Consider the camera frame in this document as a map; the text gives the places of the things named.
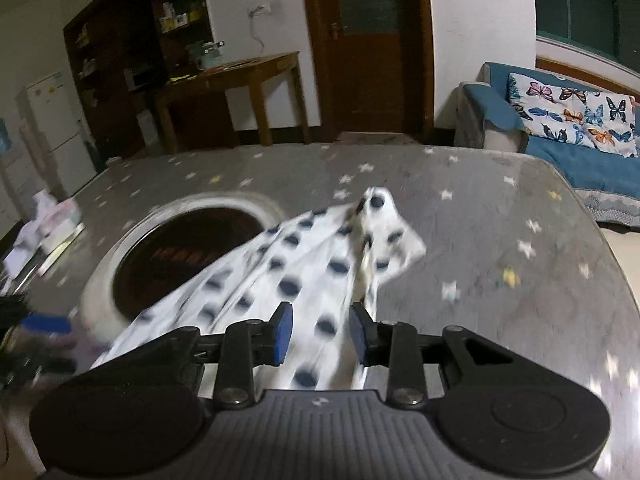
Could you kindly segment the white polka dot garment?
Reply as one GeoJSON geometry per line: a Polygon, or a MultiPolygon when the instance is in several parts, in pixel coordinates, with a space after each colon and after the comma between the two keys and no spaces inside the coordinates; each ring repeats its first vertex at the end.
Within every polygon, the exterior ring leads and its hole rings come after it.
{"type": "Polygon", "coordinates": [[[359,389],[366,374],[349,335],[349,307],[376,313],[378,288],[421,259],[426,247],[387,188],[368,188],[356,204],[307,211],[265,230],[145,309],[103,352],[106,363],[182,326],[224,332],[293,306],[282,365],[255,372],[257,390],[359,389]]]}

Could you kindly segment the pink tissue pack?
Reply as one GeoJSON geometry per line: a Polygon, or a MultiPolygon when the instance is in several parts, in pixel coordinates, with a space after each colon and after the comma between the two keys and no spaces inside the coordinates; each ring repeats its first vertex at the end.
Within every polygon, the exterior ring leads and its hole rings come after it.
{"type": "Polygon", "coordinates": [[[59,202],[48,191],[41,190],[32,199],[36,205],[35,218],[21,228],[12,249],[3,258],[10,280],[20,275],[38,250],[46,256],[52,255],[82,226],[81,211],[73,198],[59,202]]]}

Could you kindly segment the round black induction cooktop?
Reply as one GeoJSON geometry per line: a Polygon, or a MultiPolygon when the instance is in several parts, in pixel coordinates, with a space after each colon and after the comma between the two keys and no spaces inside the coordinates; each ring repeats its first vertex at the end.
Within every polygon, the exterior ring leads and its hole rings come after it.
{"type": "Polygon", "coordinates": [[[112,283],[129,321],[206,266],[262,232],[256,217],[236,208],[194,209],[161,223],[127,250],[112,283]]]}

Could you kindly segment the white refrigerator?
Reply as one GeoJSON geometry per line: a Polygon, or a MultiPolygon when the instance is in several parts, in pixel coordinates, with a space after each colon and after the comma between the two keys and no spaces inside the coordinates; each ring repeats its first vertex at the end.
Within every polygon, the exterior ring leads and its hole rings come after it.
{"type": "Polygon", "coordinates": [[[17,93],[21,137],[48,190],[65,200],[96,176],[84,125],[70,105],[70,86],[53,73],[17,93]]]}

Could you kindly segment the blue sofa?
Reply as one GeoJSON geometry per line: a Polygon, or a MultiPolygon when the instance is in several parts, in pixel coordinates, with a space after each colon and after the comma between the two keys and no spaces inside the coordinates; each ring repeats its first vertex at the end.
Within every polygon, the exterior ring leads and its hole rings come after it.
{"type": "Polygon", "coordinates": [[[487,62],[476,81],[459,84],[456,143],[466,148],[521,153],[545,160],[574,188],[597,222],[638,229],[639,99],[628,90],[615,92],[545,70],[487,62]],[[634,140],[638,155],[623,158],[593,148],[531,136],[509,102],[510,73],[529,76],[552,86],[631,96],[636,115],[634,140]]]}

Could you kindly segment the glass jar on table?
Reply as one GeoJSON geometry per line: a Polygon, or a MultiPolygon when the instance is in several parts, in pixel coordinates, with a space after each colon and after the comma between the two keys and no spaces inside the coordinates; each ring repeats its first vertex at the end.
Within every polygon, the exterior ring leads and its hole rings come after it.
{"type": "Polygon", "coordinates": [[[199,41],[188,45],[188,52],[196,67],[201,71],[210,70],[222,63],[223,41],[199,41]]]}

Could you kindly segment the butterfly print pillow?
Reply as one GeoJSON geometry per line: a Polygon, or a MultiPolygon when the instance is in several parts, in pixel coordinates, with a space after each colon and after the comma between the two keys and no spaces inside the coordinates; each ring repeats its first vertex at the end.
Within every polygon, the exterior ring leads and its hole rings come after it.
{"type": "Polygon", "coordinates": [[[508,96],[531,136],[623,158],[638,155],[631,96],[552,86],[517,73],[509,75],[508,96]]]}

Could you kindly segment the dark wooden shelf cabinet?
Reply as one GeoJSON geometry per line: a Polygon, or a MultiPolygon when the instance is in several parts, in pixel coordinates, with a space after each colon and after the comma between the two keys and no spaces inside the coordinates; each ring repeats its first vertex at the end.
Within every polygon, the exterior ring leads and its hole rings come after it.
{"type": "Polygon", "coordinates": [[[163,139],[156,102],[196,73],[193,51],[213,37],[206,0],[91,0],[63,35],[102,162],[163,139]]]}

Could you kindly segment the brown wooden door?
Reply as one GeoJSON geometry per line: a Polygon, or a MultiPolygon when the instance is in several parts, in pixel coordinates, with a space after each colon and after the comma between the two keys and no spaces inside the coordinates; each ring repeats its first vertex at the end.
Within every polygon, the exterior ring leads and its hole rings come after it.
{"type": "Polygon", "coordinates": [[[321,132],[405,133],[434,127],[431,0],[304,0],[321,132]]]}

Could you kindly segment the dark green window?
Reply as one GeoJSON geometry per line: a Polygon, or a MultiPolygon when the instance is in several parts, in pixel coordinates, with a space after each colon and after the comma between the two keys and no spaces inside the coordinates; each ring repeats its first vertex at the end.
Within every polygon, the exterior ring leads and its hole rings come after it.
{"type": "Polygon", "coordinates": [[[535,0],[537,34],[639,69],[639,0],[535,0]]]}

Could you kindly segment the white wall socket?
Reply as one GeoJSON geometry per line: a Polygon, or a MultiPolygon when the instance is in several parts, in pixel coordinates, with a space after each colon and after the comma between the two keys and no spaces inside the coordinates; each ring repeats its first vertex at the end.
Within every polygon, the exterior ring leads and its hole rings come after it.
{"type": "Polygon", "coordinates": [[[255,16],[258,16],[258,15],[270,15],[271,13],[272,13],[272,10],[271,10],[270,3],[258,4],[258,6],[255,6],[254,8],[251,8],[250,10],[248,10],[248,15],[251,18],[254,18],[255,16]]]}

